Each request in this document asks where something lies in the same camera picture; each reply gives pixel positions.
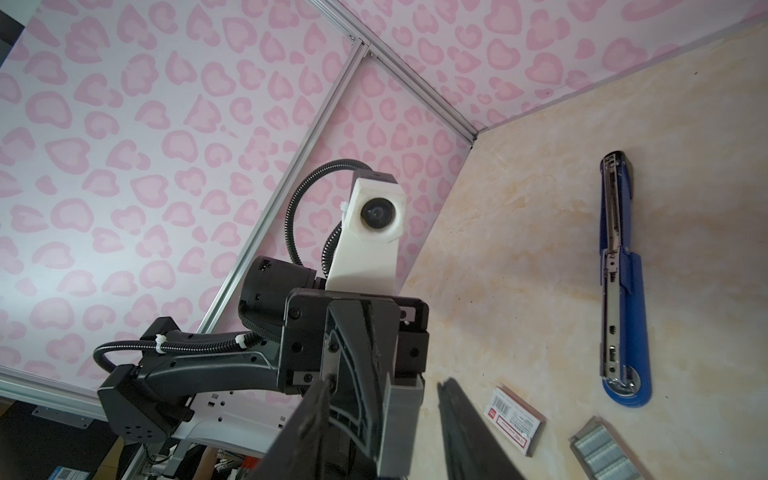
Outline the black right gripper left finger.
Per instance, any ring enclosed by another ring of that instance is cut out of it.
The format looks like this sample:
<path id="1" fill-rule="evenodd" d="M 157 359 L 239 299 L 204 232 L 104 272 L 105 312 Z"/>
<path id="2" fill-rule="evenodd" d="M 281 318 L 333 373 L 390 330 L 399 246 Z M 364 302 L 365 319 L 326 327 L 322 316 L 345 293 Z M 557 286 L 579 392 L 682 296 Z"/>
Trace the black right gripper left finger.
<path id="1" fill-rule="evenodd" d="M 323 479 L 331 383 L 317 380 L 246 479 Z"/>

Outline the red white staple box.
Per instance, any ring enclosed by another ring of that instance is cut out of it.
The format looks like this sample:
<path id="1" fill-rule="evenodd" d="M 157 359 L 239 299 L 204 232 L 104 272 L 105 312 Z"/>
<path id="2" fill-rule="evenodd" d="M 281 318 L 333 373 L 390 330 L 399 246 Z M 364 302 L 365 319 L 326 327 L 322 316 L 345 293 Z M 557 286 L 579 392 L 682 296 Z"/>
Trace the red white staple box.
<path id="1" fill-rule="evenodd" d="M 546 418 L 506 386 L 494 388 L 483 416 L 525 456 L 532 457 Z"/>

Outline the silver staple strip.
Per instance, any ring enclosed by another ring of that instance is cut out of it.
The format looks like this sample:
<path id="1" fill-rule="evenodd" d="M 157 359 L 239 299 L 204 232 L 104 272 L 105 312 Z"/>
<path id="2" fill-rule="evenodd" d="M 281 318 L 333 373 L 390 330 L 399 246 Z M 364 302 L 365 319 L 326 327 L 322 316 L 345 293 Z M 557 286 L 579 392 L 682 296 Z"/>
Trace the silver staple strip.
<path id="1" fill-rule="evenodd" d="M 387 378 L 377 475 L 401 478 L 410 474 L 419 411 L 424 397 L 421 375 Z"/>

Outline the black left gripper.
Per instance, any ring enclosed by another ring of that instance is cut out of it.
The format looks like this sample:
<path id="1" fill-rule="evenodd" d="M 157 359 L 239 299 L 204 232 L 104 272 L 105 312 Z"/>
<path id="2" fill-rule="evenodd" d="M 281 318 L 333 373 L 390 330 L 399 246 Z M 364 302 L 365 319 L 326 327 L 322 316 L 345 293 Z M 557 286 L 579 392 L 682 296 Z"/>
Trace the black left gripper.
<path id="1" fill-rule="evenodd" d="M 387 378 L 425 372 L 428 318 L 428 304 L 417 298 L 295 289 L 286 300 L 278 384 L 305 386 L 305 374 L 321 367 L 333 379 L 331 424 L 375 459 Z"/>

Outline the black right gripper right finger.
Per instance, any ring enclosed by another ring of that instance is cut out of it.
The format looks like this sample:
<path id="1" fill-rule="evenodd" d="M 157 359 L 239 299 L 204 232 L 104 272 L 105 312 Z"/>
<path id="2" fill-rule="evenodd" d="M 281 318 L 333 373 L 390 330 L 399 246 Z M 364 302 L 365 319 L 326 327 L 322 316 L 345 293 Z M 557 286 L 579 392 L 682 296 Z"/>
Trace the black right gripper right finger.
<path id="1" fill-rule="evenodd" d="M 449 479 L 522 480 L 456 379 L 437 385 Z"/>

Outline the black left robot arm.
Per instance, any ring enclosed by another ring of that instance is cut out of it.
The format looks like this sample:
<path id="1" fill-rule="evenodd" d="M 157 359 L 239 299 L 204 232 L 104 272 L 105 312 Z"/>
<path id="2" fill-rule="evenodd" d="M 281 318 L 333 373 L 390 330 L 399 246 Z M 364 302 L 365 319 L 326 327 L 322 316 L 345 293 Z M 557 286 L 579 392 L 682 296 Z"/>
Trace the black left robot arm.
<path id="1" fill-rule="evenodd" d="M 98 396 L 113 431 L 159 442 L 192 419 L 187 400 L 216 391 L 307 393 L 322 359 L 338 357 L 330 420 L 366 456 L 379 456 L 385 400 L 426 368 L 428 305 L 416 298 L 328 290 L 313 269 L 260 256 L 238 302 L 243 330 L 183 332 L 156 319 L 137 340 L 98 346 L 108 377 Z"/>

